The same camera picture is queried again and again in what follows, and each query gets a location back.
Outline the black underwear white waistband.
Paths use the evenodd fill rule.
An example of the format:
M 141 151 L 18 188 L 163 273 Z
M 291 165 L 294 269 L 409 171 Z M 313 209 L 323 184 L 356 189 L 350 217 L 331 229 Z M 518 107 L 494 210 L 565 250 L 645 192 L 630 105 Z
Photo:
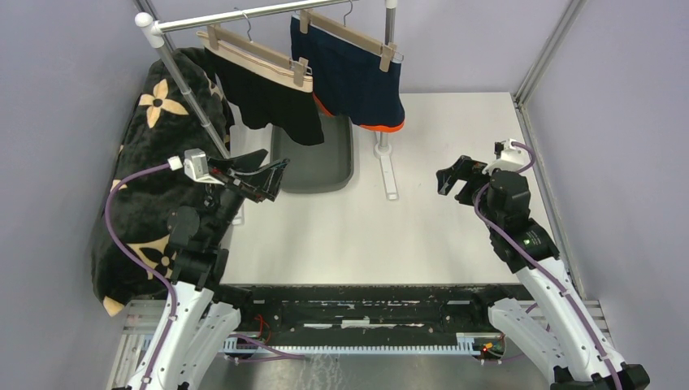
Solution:
M 254 130 L 272 124 L 297 144 L 322 144 L 324 135 L 308 61 L 299 58 L 294 63 L 296 69 L 281 67 L 231 45 L 219 34 L 219 29 L 197 32 L 224 96 L 239 108 L 243 124 Z

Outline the wooden clip hanger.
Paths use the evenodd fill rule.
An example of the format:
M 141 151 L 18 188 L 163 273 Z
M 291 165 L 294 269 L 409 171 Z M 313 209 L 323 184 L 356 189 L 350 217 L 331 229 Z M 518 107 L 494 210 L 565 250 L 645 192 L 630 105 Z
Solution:
M 245 37 L 223 28 L 221 24 L 208 25 L 206 31 L 198 32 L 197 36 L 206 49 L 230 63 L 297 92 L 312 93 L 314 79 L 309 61 L 303 57 L 294 60 L 257 43 L 250 35 L 250 19 L 246 17 L 244 20 L 248 26 Z
M 380 71 L 388 72 L 392 63 L 404 61 L 404 55 L 397 49 L 397 44 L 394 41 L 398 1 L 387 0 L 384 5 L 385 24 L 382 41 L 348 27 L 346 25 L 347 15 L 343 17 L 342 22 L 338 22 L 318 14 L 312 9 L 299 11 L 299 29 L 301 33 L 306 34 L 310 27 L 316 27 L 368 53 L 375 54 L 380 58 Z

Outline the navy orange underwear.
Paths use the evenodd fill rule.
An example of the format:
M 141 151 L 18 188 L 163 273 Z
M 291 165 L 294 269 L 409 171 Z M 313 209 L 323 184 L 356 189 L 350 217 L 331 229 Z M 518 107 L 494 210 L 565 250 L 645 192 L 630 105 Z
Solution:
M 299 19 L 290 22 L 292 56 L 309 61 L 314 77 L 314 98 L 331 116 L 346 115 L 359 127 L 374 131 L 378 118 L 375 86 L 380 58 L 310 27 L 303 34 Z

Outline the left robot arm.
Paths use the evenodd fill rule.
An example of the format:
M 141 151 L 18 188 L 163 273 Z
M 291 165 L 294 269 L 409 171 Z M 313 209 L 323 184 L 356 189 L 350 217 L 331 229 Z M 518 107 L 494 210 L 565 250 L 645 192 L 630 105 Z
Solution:
M 223 287 L 220 280 L 228 250 L 220 242 L 244 200 L 273 202 L 290 163 L 283 158 L 264 163 L 264 149 L 235 158 L 211 158 L 201 149 L 188 149 L 165 163 L 123 178 L 110 191 L 104 210 L 106 228 L 120 251 L 158 279 L 167 300 L 153 339 L 127 389 L 196 389 L 224 341 L 235 331 L 254 324 L 255 308 L 246 303 L 249 292 Z M 214 186 L 211 204 L 180 206 L 167 218 L 168 243 L 177 252 L 166 277 L 117 236 L 112 203 L 121 187 L 159 171 L 181 170 L 195 183 Z

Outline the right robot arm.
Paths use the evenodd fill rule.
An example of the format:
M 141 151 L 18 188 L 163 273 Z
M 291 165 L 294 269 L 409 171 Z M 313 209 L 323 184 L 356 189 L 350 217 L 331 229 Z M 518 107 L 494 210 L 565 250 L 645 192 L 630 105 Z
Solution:
M 575 291 L 559 250 L 531 217 L 531 191 L 519 170 L 497 168 L 461 156 L 438 170 L 437 192 L 472 206 L 485 223 L 495 255 L 526 288 L 547 324 L 541 326 L 511 297 L 471 306 L 480 331 L 496 328 L 541 371 L 551 389 L 645 389 L 650 377 L 612 346 Z

